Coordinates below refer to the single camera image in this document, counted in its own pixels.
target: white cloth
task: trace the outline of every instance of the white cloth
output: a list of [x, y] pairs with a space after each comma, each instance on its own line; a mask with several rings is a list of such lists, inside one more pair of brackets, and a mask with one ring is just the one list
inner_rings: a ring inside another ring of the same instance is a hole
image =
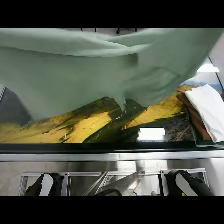
[[185, 94], [200, 114], [212, 141], [224, 141], [224, 102], [220, 94], [208, 84]]

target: green fabric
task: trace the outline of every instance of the green fabric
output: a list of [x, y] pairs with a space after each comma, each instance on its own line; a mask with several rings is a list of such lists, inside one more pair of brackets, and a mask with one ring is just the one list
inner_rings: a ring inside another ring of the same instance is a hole
[[0, 83], [34, 119], [104, 96], [123, 109], [160, 102], [192, 77], [222, 28], [147, 29], [123, 36], [62, 29], [0, 29]]

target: green cloth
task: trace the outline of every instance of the green cloth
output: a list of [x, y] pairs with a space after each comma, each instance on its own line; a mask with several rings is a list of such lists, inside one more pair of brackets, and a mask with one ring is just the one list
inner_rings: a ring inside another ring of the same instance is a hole
[[124, 108], [159, 103], [191, 78], [222, 28], [147, 29], [109, 36], [62, 29], [0, 29], [0, 83], [34, 119], [104, 96]]

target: wrinkled cloth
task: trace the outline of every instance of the wrinkled cloth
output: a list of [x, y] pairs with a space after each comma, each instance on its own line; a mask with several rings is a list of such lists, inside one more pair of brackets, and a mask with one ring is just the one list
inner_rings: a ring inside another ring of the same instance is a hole
[[197, 128], [199, 134], [201, 135], [203, 140], [211, 140], [210, 135], [208, 134], [205, 125], [200, 117], [198, 111], [192, 106], [191, 102], [185, 96], [184, 92], [178, 92], [177, 98], [187, 107], [189, 114], [191, 116], [191, 120], [195, 127]]
[[159, 103], [191, 78], [223, 28], [147, 29], [110, 36], [62, 29], [0, 29], [0, 83], [33, 119], [111, 97]]
[[220, 94], [206, 84], [185, 92], [198, 111], [213, 142], [224, 141], [224, 102]]

